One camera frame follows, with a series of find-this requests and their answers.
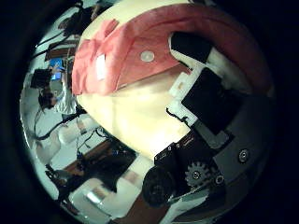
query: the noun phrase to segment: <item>blue object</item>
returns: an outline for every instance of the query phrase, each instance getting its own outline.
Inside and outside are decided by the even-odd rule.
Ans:
[[[49,66],[54,67],[55,64],[58,64],[60,67],[62,67],[63,66],[63,59],[62,58],[53,58],[53,59],[50,59]]]
[[[62,78],[62,73],[57,72],[52,76],[52,78],[50,80],[57,80],[57,79],[61,79],[61,78]]]

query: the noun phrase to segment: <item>pink fabric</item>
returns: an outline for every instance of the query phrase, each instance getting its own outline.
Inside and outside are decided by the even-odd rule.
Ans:
[[[104,21],[91,40],[76,53],[72,89],[74,94],[107,95],[123,84],[163,72],[178,64],[170,54],[168,37],[175,31],[192,32],[210,40],[216,49],[247,76],[255,92],[271,86],[269,69],[248,30],[215,8],[178,4],[147,11],[118,29],[115,20]],[[146,63],[140,54],[150,50],[155,58]],[[97,79],[95,60],[106,55],[106,77]]]

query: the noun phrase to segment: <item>screw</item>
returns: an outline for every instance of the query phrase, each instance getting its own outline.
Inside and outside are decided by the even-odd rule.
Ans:
[[[248,149],[242,149],[239,153],[239,161],[241,163],[245,163],[249,159],[249,150]]]
[[[198,171],[193,172],[193,179],[199,179],[200,173]]]
[[[216,184],[222,184],[223,183],[223,181],[224,181],[224,177],[223,177],[223,175],[218,175],[217,177],[216,177],[216,179],[215,179],[215,182],[216,182]]]

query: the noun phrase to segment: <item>cable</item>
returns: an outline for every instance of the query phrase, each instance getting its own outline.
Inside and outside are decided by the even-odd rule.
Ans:
[[[53,37],[51,37],[51,38],[49,38],[49,39],[47,39],[47,40],[45,40],[45,41],[43,41],[43,42],[37,44],[36,47],[41,46],[41,45],[43,45],[43,44],[45,44],[45,43],[51,41],[52,39],[56,38],[57,36],[59,36],[59,35],[61,35],[61,34],[63,34],[63,33],[64,33],[64,30],[62,30],[62,31],[61,31],[60,33],[58,33],[57,35],[54,35]]]
[[[79,11],[78,11],[78,12],[80,13],[80,19],[79,19],[79,21],[78,21],[78,24],[81,23],[82,18],[83,18],[83,12],[82,12],[82,11],[83,11],[83,7],[82,7],[83,2],[82,2],[82,1],[79,1],[79,2],[80,2],[80,5],[74,5],[74,7],[79,8]],[[42,54],[44,54],[44,53],[46,53],[46,52],[48,52],[48,51],[50,51],[50,50],[52,50],[52,49],[55,49],[57,46],[63,44],[63,43],[65,42],[65,40],[66,40],[69,36],[71,36],[71,34],[67,35],[63,40],[61,40],[61,41],[59,41],[58,43],[54,44],[54,45],[51,46],[50,48],[45,49],[45,50],[42,50],[42,51],[40,51],[39,53],[33,55],[33,56],[30,58],[30,61],[32,61],[34,58],[38,57],[39,55],[42,55]]]
[[[69,120],[75,119],[76,117],[78,117],[78,114],[72,115],[69,118],[60,121],[59,123],[57,123],[54,127],[52,127],[46,134],[44,134],[43,136],[35,136],[35,140],[41,141],[41,140],[45,140],[47,138],[49,138],[50,133],[56,129],[59,125],[61,125],[62,123],[68,122]]]
[[[86,138],[85,140],[84,140],[84,142],[77,148],[77,153],[79,152],[79,150],[81,149],[81,147],[83,147],[85,144],[86,144],[86,142],[88,141],[88,140],[90,140],[92,137],[93,137],[93,134],[95,133],[95,130],[93,130],[93,132],[92,132],[92,134],[88,137],[88,138]]]

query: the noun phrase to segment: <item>black gear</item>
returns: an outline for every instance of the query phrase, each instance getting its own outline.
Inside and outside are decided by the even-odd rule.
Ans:
[[[188,166],[185,172],[187,185],[194,188],[202,187],[212,176],[212,172],[207,168],[206,164],[198,161]]]

